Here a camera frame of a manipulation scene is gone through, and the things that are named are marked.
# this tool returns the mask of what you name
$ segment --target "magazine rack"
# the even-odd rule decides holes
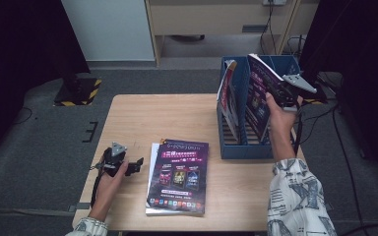
[[[259,56],[280,77],[297,75],[299,66],[293,56]],[[240,142],[238,143],[229,130],[228,125],[217,106],[217,116],[220,134],[220,156],[222,159],[271,159],[272,147],[269,139],[260,142],[253,129],[245,120],[245,104],[250,80],[250,67],[247,56],[224,56],[221,59],[220,78],[225,73],[225,61],[235,60],[237,66],[233,72],[232,84],[235,89],[237,116],[239,122]]]

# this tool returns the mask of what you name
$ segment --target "floor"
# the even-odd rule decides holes
[[[73,212],[67,208],[82,193],[115,94],[216,92],[222,56],[260,53],[259,48],[255,34],[206,35],[204,40],[167,37],[159,67],[99,66],[83,75],[102,79],[91,106],[52,106],[60,80],[33,88],[15,121],[19,124],[0,147],[0,235],[63,235],[71,230]],[[333,81],[341,77],[333,72],[323,76]],[[378,235],[378,165],[375,159],[361,158],[345,115],[332,109],[337,104],[334,94],[324,92],[331,98],[328,103],[304,106],[301,147],[323,183],[338,235]],[[94,141],[86,144],[90,122],[98,122],[98,128]],[[23,213],[31,209],[44,215]],[[360,218],[370,225],[367,233],[348,234],[360,227]]]

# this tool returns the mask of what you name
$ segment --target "magazine cover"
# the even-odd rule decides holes
[[[225,73],[220,82],[217,101],[219,103],[220,111],[225,118],[234,138],[240,142],[237,104],[235,100],[235,89],[232,85],[232,75],[237,65],[235,60],[227,60],[225,63]]]
[[[147,215],[205,213],[209,144],[165,140],[158,146]]]
[[[260,142],[262,142],[267,136],[270,116],[270,110],[266,102],[267,89],[264,80],[276,86],[282,79],[256,54],[249,54],[247,60],[250,67],[250,81],[245,118],[257,134]]]

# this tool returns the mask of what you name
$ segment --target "sleeve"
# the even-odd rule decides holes
[[[337,236],[320,181],[297,158],[277,162],[270,186],[268,235]]]
[[[82,218],[75,229],[66,236],[105,236],[108,232],[108,225],[99,220],[85,217]]]

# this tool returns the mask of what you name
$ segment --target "wrist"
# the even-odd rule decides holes
[[[273,158],[276,162],[295,157],[290,134],[270,133]]]
[[[89,212],[88,217],[97,219],[101,222],[105,222],[108,212],[109,212],[109,206],[99,204],[96,201],[96,203],[94,203],[94,206],[91,209],[91,212]]]

